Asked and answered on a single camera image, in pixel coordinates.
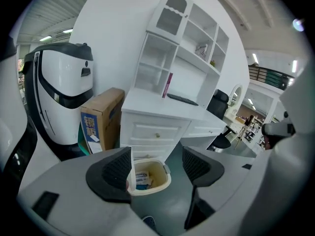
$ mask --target trash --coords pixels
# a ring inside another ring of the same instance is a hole
[[[150,178],[149,172],[141,171],[136,173],[136,189],[147,190],[151,188],[152,178]]]

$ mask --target arched cabinet door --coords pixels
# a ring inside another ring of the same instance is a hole
[[[191,0],[160,0],[147,31],[180,44],[192,5]]]

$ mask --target drawer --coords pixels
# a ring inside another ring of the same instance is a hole
[[[194,120],[190,123],[183,137],[217,136],[221,132],[222,128],[212,127],[210,122]]]
[[[121,147],[131,147],[133,159],[160,158],[162,162],[169,157],[175,145],[172,146],[141,146],[141,145],[121,145]]]
[[[121,121],[121,144],[176,145],[190,121],[124,113]]]

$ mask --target shelving rack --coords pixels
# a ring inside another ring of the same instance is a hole
[[[264,137],[261,136],[260,137],[260,140],[258,142],[259,146],[261,146],[263,149],[265,149],[265,140],[264,140]]]
[[[259,120],[258,118],[254,117],[252,119],[252,121],[250,122],[249,124],[249,129],[246,131],[245,133],[245,138],[247,141],[251,141],[254,136],[257,134],[257,132],[255,133],[252,129],[253,129],[253,126],[255,124],[258,124],[259,128],[258,128],[258,131],[261,129],[262,125],[263,125],[263,121],[262,120]]]
[[[172,74],[169,93],[207,108],[228,42],[218,23],[191,0],[161,0],[147,28],[133,86],[162,97]],[[208,48],[202,58],[195,51],[205,44]]]

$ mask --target ceiling light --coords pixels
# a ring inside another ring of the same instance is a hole
[[[304,31],[304,27],[302,25],[303,20],[294,19],[293,20],[293,27],[298,31]]]
[[[297,60],[294,60],[293,65],[292,65],[292,73],[296,72],[296,66],[297,66]]]
[[[288,85],[289,85],[289,86],[292,85],[293,81],[294,81],[294,79],[293,79],[293,78],[290,78]]]
[[[51,36],[44,37],[44,38],[40,39],[39,41],[45,41],[46,39],[49,39],[49,38],[51,38]]]
[[[253,53],[252,55],[253,55],[253,57],[254,57],[255,62],[258,64],[258,59],[257,59],[256,54],[255,54],[255,53]]]
[[[73,31],[73,29],[67,29],[67,30],[64,30],[63,32],[64,33],[69,33],[69,32],[72,32]]]

